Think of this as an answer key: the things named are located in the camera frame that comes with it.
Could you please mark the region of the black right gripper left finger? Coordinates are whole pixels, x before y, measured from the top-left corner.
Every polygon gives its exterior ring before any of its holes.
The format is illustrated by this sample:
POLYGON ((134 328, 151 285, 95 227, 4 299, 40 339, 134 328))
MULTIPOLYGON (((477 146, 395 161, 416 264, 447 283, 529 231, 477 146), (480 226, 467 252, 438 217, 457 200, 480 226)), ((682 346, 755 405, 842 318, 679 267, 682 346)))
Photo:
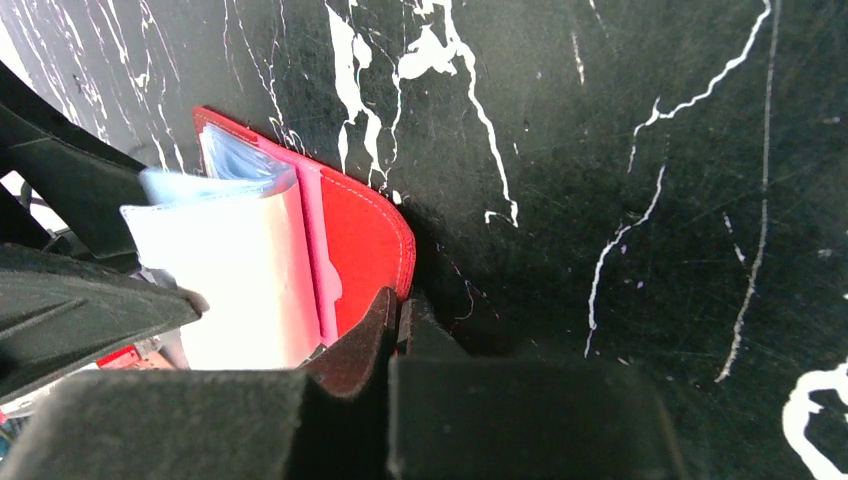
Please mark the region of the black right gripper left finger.
POLYGON ((292 370, 89 371, 11 445, 5 479, 382 479, 398 301, 292 370))

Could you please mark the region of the red leather card holder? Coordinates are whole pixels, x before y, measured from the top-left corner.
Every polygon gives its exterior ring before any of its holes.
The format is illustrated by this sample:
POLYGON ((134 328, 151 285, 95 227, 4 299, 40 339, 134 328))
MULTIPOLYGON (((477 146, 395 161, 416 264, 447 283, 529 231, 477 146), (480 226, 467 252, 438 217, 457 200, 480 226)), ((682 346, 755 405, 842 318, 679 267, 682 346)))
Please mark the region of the red leather card holder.
POLYGON ((142 267, 201 304, 179 330, 189 368, 293 368, 381 289, 407 298, 415 239, 391 202, 215 111, 193 121, 200 172, 147 168, 147 203, 120 207, 142 267))

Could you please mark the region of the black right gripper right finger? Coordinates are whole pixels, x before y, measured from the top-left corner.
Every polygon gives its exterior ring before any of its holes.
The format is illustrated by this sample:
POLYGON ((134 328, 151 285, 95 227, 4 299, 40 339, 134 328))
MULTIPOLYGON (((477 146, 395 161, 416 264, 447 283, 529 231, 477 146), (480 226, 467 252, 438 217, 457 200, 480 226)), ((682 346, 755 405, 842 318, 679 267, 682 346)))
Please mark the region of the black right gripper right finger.
POLYGON ((388 365, 394 479, 682 479, 669 414, 636 370, 469 355, 423 297, 388 365))

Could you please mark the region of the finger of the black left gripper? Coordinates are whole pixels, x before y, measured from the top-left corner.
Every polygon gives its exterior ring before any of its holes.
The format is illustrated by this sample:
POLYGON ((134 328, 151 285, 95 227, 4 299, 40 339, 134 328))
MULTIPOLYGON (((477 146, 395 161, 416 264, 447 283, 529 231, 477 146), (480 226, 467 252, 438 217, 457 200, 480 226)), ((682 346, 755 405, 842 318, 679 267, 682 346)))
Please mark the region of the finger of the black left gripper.
POLYGON ((148 203, 138 177, 144 168, 1 67, 1 171, 19 173, 94 256, 136 251, 119 208, 148 203))
POLYGON ((198 320, 191 293, 19 245, 1 247, 1 400, 198 320))

